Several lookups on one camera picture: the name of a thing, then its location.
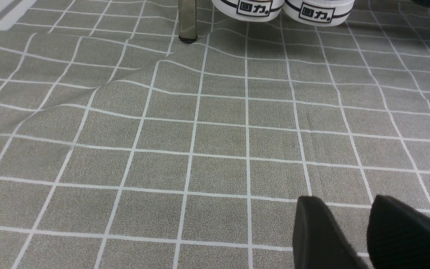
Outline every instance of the gray mat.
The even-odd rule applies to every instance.
[[[0,32],[0,268],[293,268],[296,199],[368,260],[376,194],[430,216],[430,10],[265,24],[38,0]]]

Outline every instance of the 回力 logo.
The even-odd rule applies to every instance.
[[[317,7],[303,2],[298,17],[309,22],[329,24],[333,19],[334,9],[334,7]]]
[[[268,17],[273,1],[239,0],[237,14],[247,17]]]

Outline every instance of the chair leg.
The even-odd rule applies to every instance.
[[[179,39],[191,44],[197,40],[197,2],[196,0],[178,0]]]

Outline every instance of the shoe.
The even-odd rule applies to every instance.
[[[212,0],[228,17],[244,22],[269,22],[281,12],[284,0]]]
[[[283,10],[297,22],[313,26],[337,26],[346,21],[355,0],[285,0]]]

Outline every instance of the floor mat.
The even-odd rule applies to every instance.
[[[0,268],[293,268],[296,199],[367,261],[376,194],[430,216],[430,10],[238,22],[38,0],[0,31]]]

